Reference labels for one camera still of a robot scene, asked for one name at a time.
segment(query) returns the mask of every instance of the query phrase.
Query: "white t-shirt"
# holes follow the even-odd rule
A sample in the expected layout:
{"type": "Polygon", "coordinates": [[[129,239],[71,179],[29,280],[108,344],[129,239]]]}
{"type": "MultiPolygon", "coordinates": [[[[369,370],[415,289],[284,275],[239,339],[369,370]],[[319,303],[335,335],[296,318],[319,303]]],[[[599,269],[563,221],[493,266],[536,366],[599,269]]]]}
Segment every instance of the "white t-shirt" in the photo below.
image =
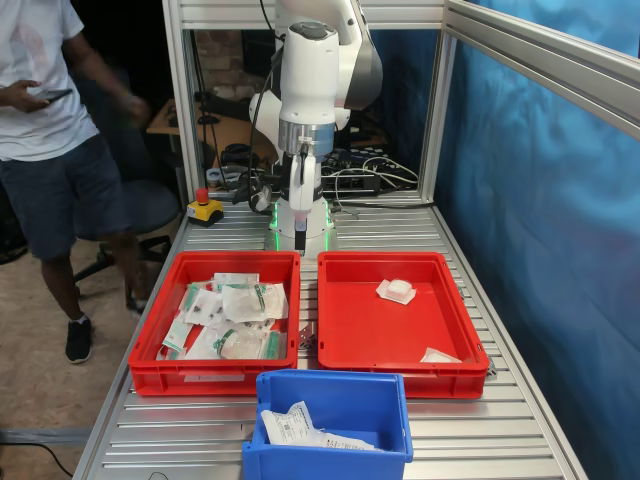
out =
{"type": "Polygon", "coordinates": [[[62,56],[62,42],[83,28],[70,0],[0,0],[0,88],[35,80],[73,90],[32,113],[0,107],[1,160],[55,158],[98,133],[62,56]]]}

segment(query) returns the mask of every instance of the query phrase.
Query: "person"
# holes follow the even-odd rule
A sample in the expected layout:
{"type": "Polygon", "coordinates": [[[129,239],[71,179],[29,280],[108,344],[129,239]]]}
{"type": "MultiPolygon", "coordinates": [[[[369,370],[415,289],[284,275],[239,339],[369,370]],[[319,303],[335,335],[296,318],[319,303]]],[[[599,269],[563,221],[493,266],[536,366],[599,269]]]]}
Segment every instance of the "person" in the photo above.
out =
{"type": "Polygon", "coordinates": [[[80,309],[70,262],[74,205],[111,244],[137,309],[145,295],[118,168],[80,102],[65,57],[133,119],[142,122],[149,111],[87,43],[83,28],[70,0],[0,0],[0,181],[47,288],[69,317],[71,363],[92,352],[91,321],[80,309]],[[66,95],[47,100],[41,97],[47,91],[66,95]]]}

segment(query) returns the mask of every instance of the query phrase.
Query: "white cable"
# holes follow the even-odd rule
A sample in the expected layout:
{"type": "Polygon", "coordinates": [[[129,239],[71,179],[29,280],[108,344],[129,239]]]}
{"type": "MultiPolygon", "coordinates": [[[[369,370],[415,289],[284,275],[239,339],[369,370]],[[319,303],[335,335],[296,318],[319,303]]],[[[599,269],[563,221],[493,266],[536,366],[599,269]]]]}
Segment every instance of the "white cable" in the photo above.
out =
{"type": "Polygon", "coordinates": [[[394,161],[394,160],[391,160],[390,158],[387,158],[387,157],[373,157],[373,158],[370,158],[369,160],[367,160],[366,162],[364,162],[364,163],[362,164],[362,168],[365,168],[365,167],[367,166],[367,163],[369,163],[369,162],[371,162],[371,161],[373,161],[373,160],[385,160],[385,161],[387,161],[387,162],[389,162],[389,163],[393,163],[396,167],[399,167],[399,168],[401,168],[402,170],[404,170],[404,171],[406,171],[406,172],[409,172],[409,173],[410,173],[411,175],[413,175],[414,177],[418,178],[418,174],[416,174],[416,173],[415,173],[415,172],[413,172],[412,170],[409,170],[407,167],[404,167],[404,166],[400,165],[398,162],[396,162],[396,161],[394,161]]]}
{"type": "Polygon", "coordinates": [[[373,173],[374,175],[378,175],[378,176],[384,178],[388,183],[391,183],[392,185],[393,185],[393,183],[389,179],[387,179],[387,177],[395,178],[397,180],[401,180],[401,181],[407,182],[407,183],[418,183],[416,181],[407,180],[406,178],[402,178],[402,177],[399,177],[397,175],[393,175],[391,173],[380,173],[380,172],[376,172],[375,170],[365,170],[364,168],[345,168],[344,170],[340,170],[338,173],[332,173],[331,175],[328,175],[328,176],[329,177],[335,177],[336,175],[339,175],[340,173],[345,172],[345,171],[373,173]]]}
{"type": "Polygon", "coordinates": [[[343,212],[347,212],[349,215],[353,215],[353,216],[354,216],[354,217],[356,217],[358,220],[360,220],[360,215],[359,215],[359,214],[357,214],[357,213],[353,213],[353,212],[350,212],[349,210],[345,209],[345,208],[342,206],[342,203],[340,203],[340,197],[338,196],[338,178],[340,177],[340,174],[341,174],[342,172],[347,172],[347,171],[349,171],[349,170],[351,170],[351,169],[350,169],[350,168],[346,168],[346,169],[344,169],[344,170],[340,170],[340,171],[335,175],[335,177],[336,177],[336,201],[338,202],[338,205],[340,205],[340,210],[342,210],[343,212]]]}

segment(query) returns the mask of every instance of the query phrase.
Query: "hand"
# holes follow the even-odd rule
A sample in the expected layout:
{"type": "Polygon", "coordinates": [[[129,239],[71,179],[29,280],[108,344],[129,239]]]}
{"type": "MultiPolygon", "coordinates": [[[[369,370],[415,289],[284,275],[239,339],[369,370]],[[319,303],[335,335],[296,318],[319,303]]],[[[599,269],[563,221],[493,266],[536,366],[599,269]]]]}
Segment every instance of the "hand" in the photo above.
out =
{"type": "Polygon", "coordinates": [[[121,97],[122,108],[131,116],[131,120],[136,127],[144,126],[151,117],[151,109],[147,102],[134,95],[121,97]]]}
{"type": "Polygon", "coordinates": [[[48,100],[38,100],[27,92],[27,87],[37,87],[39,82],[18,80],[0,89],[0,106],[13,107],[21,112],[31,113],[49,106],[48,100]]]}

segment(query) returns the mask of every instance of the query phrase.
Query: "aluminum table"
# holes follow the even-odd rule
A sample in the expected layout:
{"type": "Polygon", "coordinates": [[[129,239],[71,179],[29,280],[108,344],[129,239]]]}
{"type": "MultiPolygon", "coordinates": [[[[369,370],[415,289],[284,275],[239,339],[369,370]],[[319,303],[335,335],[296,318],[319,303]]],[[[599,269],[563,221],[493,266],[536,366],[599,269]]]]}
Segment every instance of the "aluminum table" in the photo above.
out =
{"type": "MultiPolygon", "coordinates": [[[[417,193],[406,192],[375,199],[377,204],[420,201],[417,193]]],[[[479,400],[407,402],[415,453],[404,478],[585,479],[438,209],[347,210],[358,211],[358,216],[336,215],[341,250],[420,250],[445,256],[480,340],[498,370],[487,379],[479,400]]],[[[210,229],[183,221],[152,299],[176,253],[261,250],[268,223],[269,218],[252,213],[246,205],[225,205],[224,220],[210,229]]],[[[300,329],[313,331],[317,319],[315,260],[302,262],[300,308],[300,329]]],[[[73,478],[163,480],[164,474],[169,480],[242,479],[241,443],[253,431],[255,398],[140,397],[133,390],[127,367],[132,345],[133,341],[73,478]]],[[[301,350],[298,367],[315,368],[315,352],[301,350]]]]}

